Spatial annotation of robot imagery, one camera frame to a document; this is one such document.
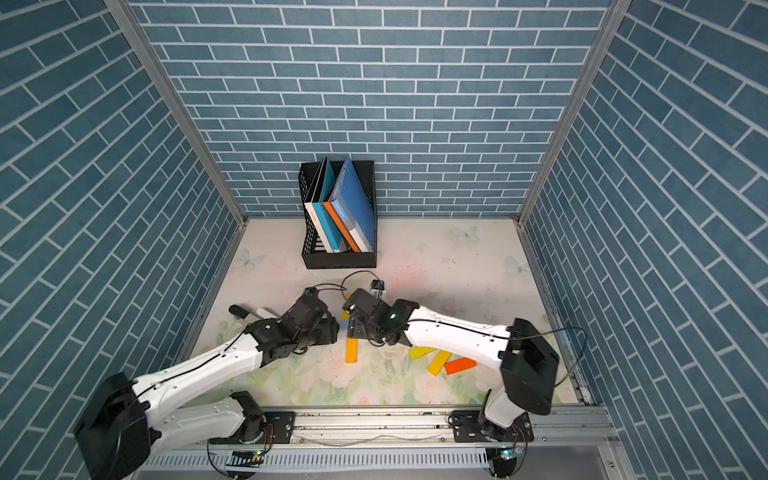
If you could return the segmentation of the yellow long block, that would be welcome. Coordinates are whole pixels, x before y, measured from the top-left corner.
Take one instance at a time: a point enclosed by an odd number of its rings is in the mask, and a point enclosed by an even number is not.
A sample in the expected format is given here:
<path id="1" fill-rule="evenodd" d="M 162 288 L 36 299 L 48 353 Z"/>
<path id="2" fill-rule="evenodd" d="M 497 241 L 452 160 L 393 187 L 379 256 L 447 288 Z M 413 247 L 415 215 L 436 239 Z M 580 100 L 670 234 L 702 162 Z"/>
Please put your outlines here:
<path id="1" fill-rule="evenodd" d="M 343 298 L 344 298 L 343 303 L 345 303 L 348 300 L 349 295 L 346 294 L 346 293 L 343 293 Z M 350 319 L 350 316 L 349 316 L 348 312 L 346 310 L 342 310 L 341 311 L 341 320 L 342 321 L 348 321 L 349 319 Z"/>

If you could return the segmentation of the amber orange long block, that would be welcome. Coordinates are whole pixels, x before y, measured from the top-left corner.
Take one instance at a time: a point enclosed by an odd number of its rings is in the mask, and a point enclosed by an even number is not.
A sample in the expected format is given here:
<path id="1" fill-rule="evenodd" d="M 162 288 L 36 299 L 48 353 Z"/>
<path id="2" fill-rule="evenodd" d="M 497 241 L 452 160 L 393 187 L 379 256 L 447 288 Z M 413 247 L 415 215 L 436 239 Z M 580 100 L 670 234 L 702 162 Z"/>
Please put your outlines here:
<path id="1" fill-rule="evenodd" d="M 346 339 L 345 362 L 355 364 L 358 360 L 358 340 L 355 338 Z"/>

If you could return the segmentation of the lime yellow block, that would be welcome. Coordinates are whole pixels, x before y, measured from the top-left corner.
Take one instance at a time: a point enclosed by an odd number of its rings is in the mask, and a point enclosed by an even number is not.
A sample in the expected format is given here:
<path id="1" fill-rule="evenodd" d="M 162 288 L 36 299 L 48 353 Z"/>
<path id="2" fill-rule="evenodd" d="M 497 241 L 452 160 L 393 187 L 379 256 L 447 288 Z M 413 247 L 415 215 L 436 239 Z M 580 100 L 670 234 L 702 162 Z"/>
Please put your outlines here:
<path id="1" fill-rule="evenodd" d="M 417 360 L 423 358 L 431 353 L 435 352 L 434 348 L 429 347 L 416 347 L 408 351 L 411 360 Z"/>

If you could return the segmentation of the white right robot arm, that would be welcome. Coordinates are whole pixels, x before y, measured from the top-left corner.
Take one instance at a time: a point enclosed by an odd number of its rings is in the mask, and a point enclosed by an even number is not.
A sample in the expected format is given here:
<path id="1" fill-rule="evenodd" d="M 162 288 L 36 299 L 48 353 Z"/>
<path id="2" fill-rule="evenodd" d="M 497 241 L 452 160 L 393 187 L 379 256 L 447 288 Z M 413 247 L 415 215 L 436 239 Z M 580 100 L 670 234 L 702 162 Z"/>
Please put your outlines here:
<path id="1" fill-rule="evenodd" d="M 551 413 L 560 356 L 529 321 L 473 323 L 398 299 L 389 305 L 358 289 L 343 305 L 366 336 L 386 345 L 433 348 L 495 370 L 501 384 L 484 401 L 484 419 L 509 428 L 524 413 Z"/>

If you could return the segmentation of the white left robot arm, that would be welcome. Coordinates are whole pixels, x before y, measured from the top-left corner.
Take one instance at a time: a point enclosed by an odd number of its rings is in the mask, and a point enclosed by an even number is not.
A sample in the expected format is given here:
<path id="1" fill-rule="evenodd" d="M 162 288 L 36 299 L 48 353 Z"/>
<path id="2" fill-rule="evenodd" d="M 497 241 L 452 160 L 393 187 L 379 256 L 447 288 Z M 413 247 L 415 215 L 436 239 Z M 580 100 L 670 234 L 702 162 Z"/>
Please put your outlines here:
<path id="1" fill-rule="evenodd" d="M 180 364 L 135 379 L 102 380 L 73 433 L 93 479 L 125 479 L 150 458 L 215 440 L 267 451 L 276 438 L 263 409 L 246 391 L 189 406 L 189 401 L 245 373 L 335 343 L 339 323 L 315 287 L 278 318 L 253 317 L 233 339 Z"/>

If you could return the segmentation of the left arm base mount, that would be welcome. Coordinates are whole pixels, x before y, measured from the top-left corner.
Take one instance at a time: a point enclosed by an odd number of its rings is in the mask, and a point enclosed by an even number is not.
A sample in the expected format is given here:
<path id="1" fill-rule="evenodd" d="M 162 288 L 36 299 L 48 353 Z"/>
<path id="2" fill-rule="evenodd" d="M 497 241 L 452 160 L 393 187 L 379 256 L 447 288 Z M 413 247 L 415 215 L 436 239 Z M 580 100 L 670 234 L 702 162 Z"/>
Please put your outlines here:
<path id="1" fill-rule="evenodd" d="M 247 418 L 229 437 L 213 438 L 214 445 L 250 445 L 270 447 L 289 444 L 295 427 L 294 411 L 267 411 L 260 420 Z"/>

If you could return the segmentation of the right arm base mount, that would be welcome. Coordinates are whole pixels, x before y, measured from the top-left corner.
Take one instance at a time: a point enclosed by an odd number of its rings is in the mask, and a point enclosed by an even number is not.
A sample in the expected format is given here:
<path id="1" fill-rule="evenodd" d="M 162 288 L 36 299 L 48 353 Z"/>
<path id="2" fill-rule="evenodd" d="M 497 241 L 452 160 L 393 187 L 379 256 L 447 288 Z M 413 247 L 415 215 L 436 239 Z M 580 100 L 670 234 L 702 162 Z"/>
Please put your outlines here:
<path id="1" fill-rule="evenodd" d="M 483 417 L 479 410 L 454 410 L 448 415 L 456 443 L 532 442 L 534 434 L 527 412 L 519 415 L 509 427 L 500 427 Z"/>

